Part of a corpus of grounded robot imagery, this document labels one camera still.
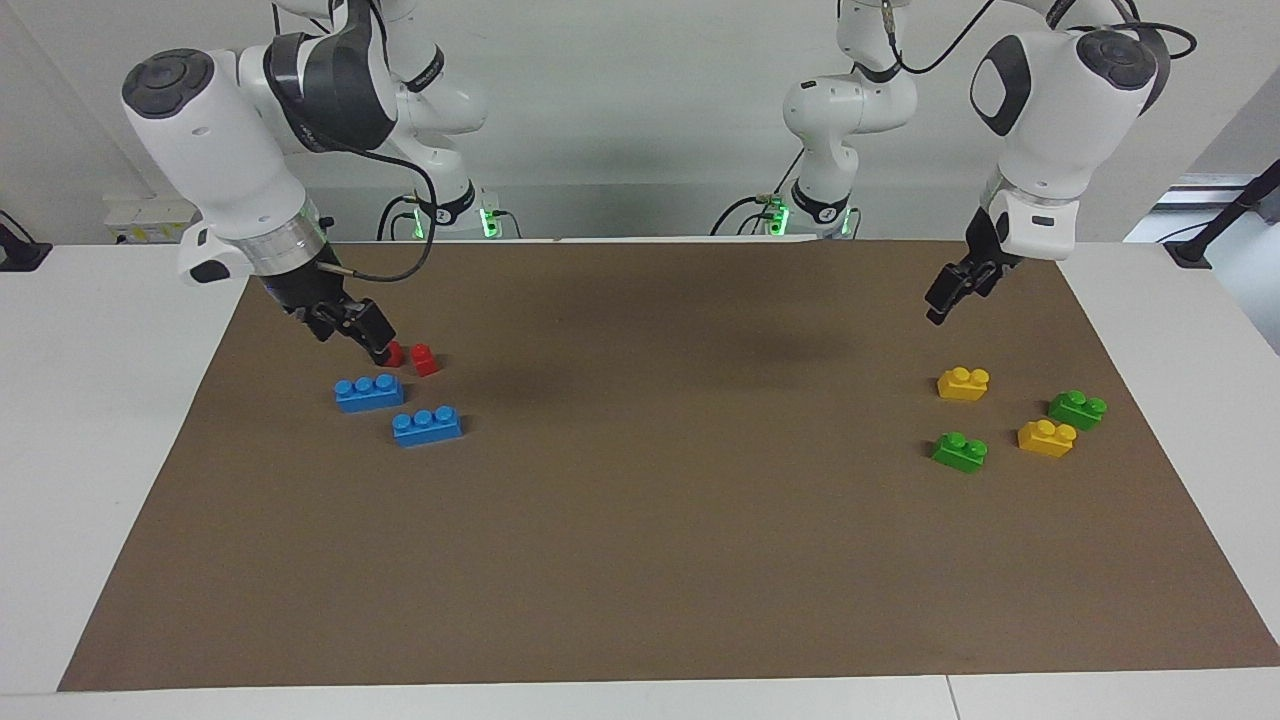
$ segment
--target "lego brick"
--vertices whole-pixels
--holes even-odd
[[[413,346],[410,357],[413,360],[413,369],[417,370],[420,378],[440,372],[440,365],[435,361],[435,355],[431,355],[431,348],[422,343]]]
[[[1078,430],[1092,430],[1107,414],[1107,404],[1101,397],[1087,397],[1073,389],[1053,398],[1048,416]]]
[[[947,433],[933,447],[933,460],[964,473],[977,473],[987,461],[987,443]]]
[[[393,340],[387,346],[387,351],[390,352],[390,356],[383,363],[383,368],[399,368],[404,365],[404,348],[401,347],[401,343]]]
[[[394,375],[383,373],[378,379],[338,380],[333,397],[343,413],[367,413],[404,405],[404,387]]]
[[[974,402],[987,395],[991,374],[987,370],[952,368],[938,378],[938,397],[943,400],[966,400]]]
[[[1050,420],[1027,423],[1018,430],[1018,447],[1050,457],[1061,457],[1075,447],[1079,433],[1071,425],[1055,425]]]
[[[462,437],[462,421],[448,405],[435,413],[419,410],[410,415],[397,415],[392,420],[392,434],[401,447],[417,447]]]

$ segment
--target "black pole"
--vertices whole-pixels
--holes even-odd
[[[1213,220],[1201,231],[1199,234],[1187,242],[1166,242],[1165,250],[1183,268],[1211,268],[1204,260],[1208,246],[1217,240],[1226,228],[1235,224],[1242,215],[1257,208],[1258,202],[1280,187],[1280,160],[1276,160],[1261,176],[1244,186],[1244,192],[1226,206]]]
[[[0,273],[29,273],[45,261],[54,246],[18,240],[13,231],[0,223],[0,247],[4,247],[5,254]]]

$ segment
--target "red lego brick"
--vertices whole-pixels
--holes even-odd
[[[431,355],[430,347],[417,343],[413,346],[411,356],[413,359],[413,368],[417,369],[417,377],[425,378],[440,372],[440,365],[435,361],[435,355]]]
[[[390,357],[383,363],[383,368],[399,368],[404,364],[404,348],[401,347],[401,343],[393,340],[392,343],[387,346],[387,350],[390,351]]]

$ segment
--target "brown mat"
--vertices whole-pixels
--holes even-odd
[[[439,247],[356,288],[443,355],[410,406],[465,415],[411,451],[251,287],[61,689],[1280,665],[1053,265],[925,322],[959,250]],[[991,395],[937,400],[955,364]],[[1073,387],[1105,424],[1019,451]]]

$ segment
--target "yellow lego brick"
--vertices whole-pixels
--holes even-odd
[[[1061,457],[1075,447],[1079,432],[1071,425],[1055,425],[1051,420],[1027,423],[1018,430],[1018,447],[1050,457]]]
[[[938,396],[943,400],[973,402],[987,395],[988,383],[991,383],[991,374],[987,370],[979,369],[970,373],[968,368],[952,368],[938,378]]]

